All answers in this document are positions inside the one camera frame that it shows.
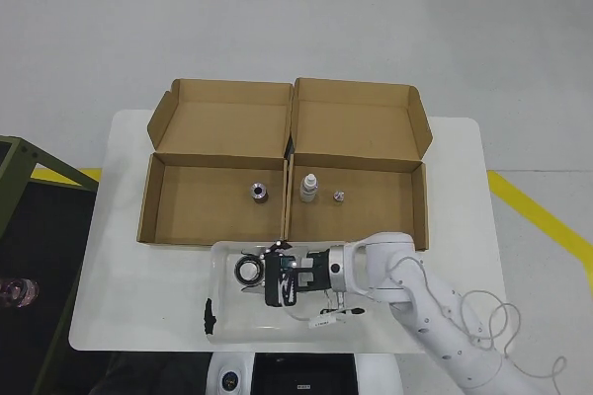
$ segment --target white table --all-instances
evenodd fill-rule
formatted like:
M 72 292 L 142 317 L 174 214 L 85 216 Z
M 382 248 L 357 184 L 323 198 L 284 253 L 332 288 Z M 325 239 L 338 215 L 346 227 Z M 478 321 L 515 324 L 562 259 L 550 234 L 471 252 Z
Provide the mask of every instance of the white table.
M 326 343 L 213 345 L 204 332 L 209 248 L 135 241 L 152 111 L 115 115 L 97 194 L 69 341 L 83 351 L 421 353 L 386 311 L 362 337 Z M 430 249 L 424 262 L 455 289 L 487 289 L 505 299 L 494 216 L 478 125 L 430 118 L 425 156 Z M 496 302 L 471 301 L 486 322 Z M 497 347 L 509 336 L 499 339 Z

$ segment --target open cardboard box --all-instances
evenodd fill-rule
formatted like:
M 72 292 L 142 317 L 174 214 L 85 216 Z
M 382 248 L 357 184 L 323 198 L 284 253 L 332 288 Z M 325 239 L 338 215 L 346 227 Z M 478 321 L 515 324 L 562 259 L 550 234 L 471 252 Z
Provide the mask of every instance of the open cardboard box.
M 383 231 L 428 248 L 426 171 L 433 136 L 415 87 L 300 78 L 292 110 L 284 235 L 292 241 L 359 240 Z M 299 198 L 313 173 L 318 192 Z M 345 193 L 337 203 L 335 191 Z
M 147 127 L 137 240 L 210 245 L 283 238 L 292 84 L 175 80 Z M 266 185 L 263 204 L 250 196 Z

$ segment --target gray floor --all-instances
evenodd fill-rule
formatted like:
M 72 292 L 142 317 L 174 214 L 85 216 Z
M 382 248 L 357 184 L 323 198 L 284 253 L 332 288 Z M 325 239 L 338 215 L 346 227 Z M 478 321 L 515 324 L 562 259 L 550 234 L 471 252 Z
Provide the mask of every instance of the gray floor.
M 488 169 L 593 244 L 593 0 L 0 2 L 0 133 L 80 167 L 103 162 L 115 112 L 177 77 L 411 83 L 432 116 L 481 127 Z M 569 368 L 593 394 L 593 303 L 581 264 L 498 198 L 514 358 Z M 423 355 L 407 393 L 458 393 Z

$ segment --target cardboard box lid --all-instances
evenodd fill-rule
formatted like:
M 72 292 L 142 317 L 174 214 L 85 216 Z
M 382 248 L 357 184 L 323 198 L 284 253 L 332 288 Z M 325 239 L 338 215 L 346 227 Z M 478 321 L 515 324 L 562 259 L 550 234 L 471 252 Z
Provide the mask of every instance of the cardboard box lid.
M 420 161 L 433 135 L 410 85 L 298 78 L 295 154 Z
M 292 84 L 177 79 L 147 126 L 159 153 L 283 158 Z

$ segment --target transparent plastic tray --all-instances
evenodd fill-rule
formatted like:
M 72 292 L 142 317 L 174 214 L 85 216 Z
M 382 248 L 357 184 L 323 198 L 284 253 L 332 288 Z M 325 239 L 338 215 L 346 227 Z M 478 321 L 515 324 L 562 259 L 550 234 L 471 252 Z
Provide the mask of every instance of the transparent plastic tray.
M 324 251 L 332 245 L 341 243 L 292 243 L 294 248 L 287 254 L 303 251 Z M 366 330 L 375 304 L 358 295 L 345 294 L 347 307 L 363 307 L 366 313 L 348 316 L 344 322 L 319 328 L 309 328 L 307 322 L 291 317 L 284 307 L 267 306 L 262 293 L 243 292 L 244 287 L 237 281 L 234 268 L 242 253 L 260 254 L 269 243 L 218 242 L 212 246 L 211 284 L 208 298 L 212 301 L 212 315 L 216 322 L 209 341 L 214 344 L 233 343 L 303 343 L 303 342 L 347 342 L 355 341 Z M 364 259 L 358 258 L 357 265 Z M 297 317 L 312 318 L 320 310 L 328 307 L 331 299 L 336 305 L 336 294 L 328 290 L 329 299 L 323 291 L 302 292 L 296 297 L 296 306 L 286 307 Z

